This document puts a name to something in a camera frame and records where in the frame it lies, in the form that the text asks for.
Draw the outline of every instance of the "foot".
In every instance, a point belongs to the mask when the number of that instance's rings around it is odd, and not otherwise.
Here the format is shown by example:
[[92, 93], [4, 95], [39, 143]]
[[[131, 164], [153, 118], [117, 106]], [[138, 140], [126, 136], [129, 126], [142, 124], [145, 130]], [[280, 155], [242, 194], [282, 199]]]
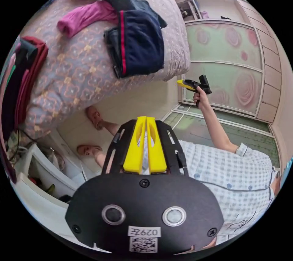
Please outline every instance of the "foot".
[[92, 122], [94, 127], [100, 131], [103, 129], [103, 126], [101, 126], [100, 122], [103, 120], [100, 113], [94, 106], [90, 106], [85, 110], [86, 116], [88, 119]]
[[102, 148], [100, 146], [93, 146], [93, 145], [79, 145], [76, 151], [79, 155], [94, 157], [96, 153], [102, 152]]

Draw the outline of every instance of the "bed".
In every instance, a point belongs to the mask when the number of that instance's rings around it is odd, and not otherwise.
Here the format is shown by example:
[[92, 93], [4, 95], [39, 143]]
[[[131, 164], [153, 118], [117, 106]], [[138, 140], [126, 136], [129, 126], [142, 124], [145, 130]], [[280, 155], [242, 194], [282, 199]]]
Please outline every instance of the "bed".
[[175, 0], [147, 0], [167, 22], [164, 69], [151, 75], [118, 80], [104, 44], [103, 33], [114, 25], [99, 21], [68, 39], [56, 24], [78, 6], [96, 0], [55, 0], [37, 12], [21, 32], [46, 42], [49, 53], [36, 80], [22, 129], [32, 138], [45, 136], [75, 111], [121, 91], [153, 80], [168, 81], [190, 66], [187, 33]]

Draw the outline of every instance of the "qr code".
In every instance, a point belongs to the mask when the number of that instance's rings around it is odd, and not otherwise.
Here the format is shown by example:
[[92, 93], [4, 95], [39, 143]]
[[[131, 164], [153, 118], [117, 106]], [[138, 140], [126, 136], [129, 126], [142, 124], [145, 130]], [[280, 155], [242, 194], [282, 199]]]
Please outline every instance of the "qr code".
[[130, 237], [130, 252], [136, 253], [157, 253], [157, 237]]

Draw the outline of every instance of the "plaid shirt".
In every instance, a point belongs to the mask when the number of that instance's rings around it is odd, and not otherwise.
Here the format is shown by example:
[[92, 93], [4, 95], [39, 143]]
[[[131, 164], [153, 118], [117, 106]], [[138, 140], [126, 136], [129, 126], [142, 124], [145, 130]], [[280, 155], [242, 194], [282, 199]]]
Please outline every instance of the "plaid shirt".
[[[224, 225], [217, 244], [251, 227], [274, 198], [270, 188], [276, 170], [270, 158], [241, 144], [236, 153], [180, 141], [189, 176], [205, 184], [217, 198]], [[147, 146], [143, 167], [148, 173]]]

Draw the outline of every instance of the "hand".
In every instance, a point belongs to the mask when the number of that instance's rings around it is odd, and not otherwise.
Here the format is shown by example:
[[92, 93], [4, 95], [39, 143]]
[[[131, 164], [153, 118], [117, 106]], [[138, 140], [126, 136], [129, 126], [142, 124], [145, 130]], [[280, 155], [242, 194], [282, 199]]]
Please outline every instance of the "hand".
[[206, 108], [210, 105], [208, 101], [208, 96], [200, 86], [197, 86], [196, 90], [198, 91], [198, 93], [194, 93], [193, 101], [194, 103], [196, 103], [199, 100], [200, 102], [198, 104], [198, 108], [202, 110], [203, 108]]

